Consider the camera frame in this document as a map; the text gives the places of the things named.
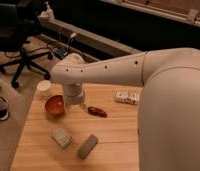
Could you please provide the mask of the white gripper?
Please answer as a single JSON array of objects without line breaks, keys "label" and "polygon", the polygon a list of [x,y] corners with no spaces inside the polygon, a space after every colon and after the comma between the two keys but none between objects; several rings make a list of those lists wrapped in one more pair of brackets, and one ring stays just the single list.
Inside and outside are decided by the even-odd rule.
[{"label": "white gripper", "polygon": [[85,101],[85,91],[81,83],[63,86],[63,99],[66,105],[82,105]]}]

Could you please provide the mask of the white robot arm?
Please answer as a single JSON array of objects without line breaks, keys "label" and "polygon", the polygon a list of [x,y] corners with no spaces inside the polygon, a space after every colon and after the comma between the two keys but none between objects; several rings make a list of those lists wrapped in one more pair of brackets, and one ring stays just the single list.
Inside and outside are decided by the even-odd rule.
[{"label": "white robot arm", "polygon": [[84,99],[83,83],[135,86],[140,171],[200,171],[200,50],[174,48],[86,63],[71,53],[51,70],[64,99]]}]

